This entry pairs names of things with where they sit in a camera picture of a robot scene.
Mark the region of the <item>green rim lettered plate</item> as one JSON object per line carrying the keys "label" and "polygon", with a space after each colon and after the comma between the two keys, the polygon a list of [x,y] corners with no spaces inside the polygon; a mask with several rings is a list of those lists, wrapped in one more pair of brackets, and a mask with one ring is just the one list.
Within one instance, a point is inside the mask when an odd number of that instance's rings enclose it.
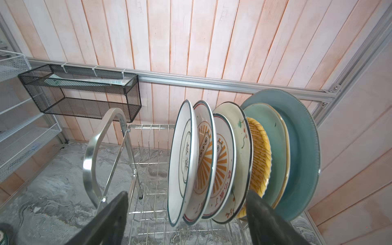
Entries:
{"label": "green rim lettered plate", "polygon": [[1,223],[1,245],[14,245],[14,232],[11,225]]}

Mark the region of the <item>grey green plate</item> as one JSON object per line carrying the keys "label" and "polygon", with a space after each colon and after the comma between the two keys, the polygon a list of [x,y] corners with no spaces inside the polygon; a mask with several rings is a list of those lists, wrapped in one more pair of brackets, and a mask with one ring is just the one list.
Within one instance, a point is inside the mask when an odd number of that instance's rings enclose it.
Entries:
{"label": "grey green plate", "polygon": [[275,210],[291,221],[307,208],[319,181],[321,149],[317,126],[306,106],[288,92],[262,90],[246,99],[242,108],[246,110],[260,103],[272,106],[288,129],[291,169],[288,185]]}

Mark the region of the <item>steel wire dish rack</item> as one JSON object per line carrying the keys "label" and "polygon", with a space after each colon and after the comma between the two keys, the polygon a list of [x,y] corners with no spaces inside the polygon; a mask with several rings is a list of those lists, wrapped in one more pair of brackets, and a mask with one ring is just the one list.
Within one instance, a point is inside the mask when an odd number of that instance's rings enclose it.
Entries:
{"label": "steel wire dish rack", "polygon": [[[100,187],[97,180],[98,152],[109,126],[118,119],[122,141],[115,157],[108,180]],[[116,244],[127,245],[249,245],[249,227],[245,222],[233,220],[217,224],[202,220],[189,226],[180,222],[172,227],[166,211],[169,150],[143,148],[132,145],[132,133],[167,133],[171,135],[174,125],[128,125],[124,112],[119,108],[109,109],[104,115],[97,133],[87,145],[83,160],[83,184],[97,212],[112,205],[109,192],[113,189],[114,175],[118,172],[121,155],[127,156],[131,168],[130,188],[127,202],[123,205],[121,221],[124,227],[123,238]]]}

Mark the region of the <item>yellow woven plate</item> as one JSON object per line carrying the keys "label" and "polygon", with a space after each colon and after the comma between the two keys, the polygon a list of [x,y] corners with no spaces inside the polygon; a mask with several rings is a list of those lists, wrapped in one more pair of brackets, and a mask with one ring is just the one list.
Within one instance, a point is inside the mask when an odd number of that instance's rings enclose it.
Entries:
{"label": "yellow woven plate", "polygon": [[[272,171],[272,150],[263,126],[253,118],[247,117],[253,140],[253,165],[249,190],[263,197]],[[238,218],[246,216],[246,202]]]}

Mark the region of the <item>cream floral plate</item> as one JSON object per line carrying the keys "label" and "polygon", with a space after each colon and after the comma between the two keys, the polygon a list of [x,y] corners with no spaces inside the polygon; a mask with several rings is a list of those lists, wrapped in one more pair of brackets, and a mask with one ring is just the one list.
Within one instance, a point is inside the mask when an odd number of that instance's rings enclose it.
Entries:
{"label": "cream floral plate", "polygon": [[244,111],[234,102],[224,102],[214,110],[228,120],[236,144],[236,168],[228,200],[223,209],[212,220],[226,224],[236,218],[246,202],[253,165],[253,140]]}

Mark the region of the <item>light teal flower plate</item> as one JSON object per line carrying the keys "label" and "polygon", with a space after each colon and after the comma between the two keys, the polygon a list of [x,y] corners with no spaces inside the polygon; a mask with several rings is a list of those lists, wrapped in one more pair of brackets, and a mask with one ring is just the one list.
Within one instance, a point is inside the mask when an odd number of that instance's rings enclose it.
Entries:
{"label": "light teal flower plate", "polygon": [[274,209],[285,192],[291,167],[290,138],[282,116],[272,106],[256,103],[244,109],[266,131],[272,150],[272,171],[263,199]]}

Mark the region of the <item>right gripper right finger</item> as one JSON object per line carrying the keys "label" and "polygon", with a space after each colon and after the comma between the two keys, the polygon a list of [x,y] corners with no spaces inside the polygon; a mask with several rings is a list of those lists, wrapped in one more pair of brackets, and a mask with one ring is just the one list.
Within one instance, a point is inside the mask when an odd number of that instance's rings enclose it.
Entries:
{"label": "right gripper right finger", "polygon": [[246,197],[246,212],[252,244],[309,244],[253,190],[249,190]]}

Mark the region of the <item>white plate black clover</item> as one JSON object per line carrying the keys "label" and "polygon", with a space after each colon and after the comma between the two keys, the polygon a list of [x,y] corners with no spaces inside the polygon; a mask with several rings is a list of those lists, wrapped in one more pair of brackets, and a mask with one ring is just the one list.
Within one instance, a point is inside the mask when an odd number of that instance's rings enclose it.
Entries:
{"label": "white plate black clover", "polygon": [[178,225],[189,205],[198,166],[198,133],[192,103],[185,100],[174,129],[168,167],[167,216],[172,227]]}

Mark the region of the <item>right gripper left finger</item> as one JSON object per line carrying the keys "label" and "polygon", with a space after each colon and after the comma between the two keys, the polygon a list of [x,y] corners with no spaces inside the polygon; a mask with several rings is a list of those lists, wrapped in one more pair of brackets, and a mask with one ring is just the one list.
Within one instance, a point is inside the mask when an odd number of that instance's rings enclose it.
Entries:
{"label": "right gripper left finger", "polygon": [[119,193],[68,245],[120,245],[128,214],[128,193]]}

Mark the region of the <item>orange sunburst plate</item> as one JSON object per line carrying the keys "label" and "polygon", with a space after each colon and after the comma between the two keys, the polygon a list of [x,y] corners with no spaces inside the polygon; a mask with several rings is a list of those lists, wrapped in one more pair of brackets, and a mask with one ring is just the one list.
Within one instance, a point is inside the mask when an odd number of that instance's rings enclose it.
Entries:
{"label": "orange sunburst plate", "polygon": [[190,203],[183,216],[187,225],[195,225],[204,217],[213,192],[217,165],[217,134],[212,110],[206,101],[194,105],[197,122],[198,167]]}
{"label": "orange sunburst plate", "polygon": [[221,113],[213,114],[217,135],[217,162],[213,190],[202,219],[216,217],[229,199],[236,167],[233,129]]}

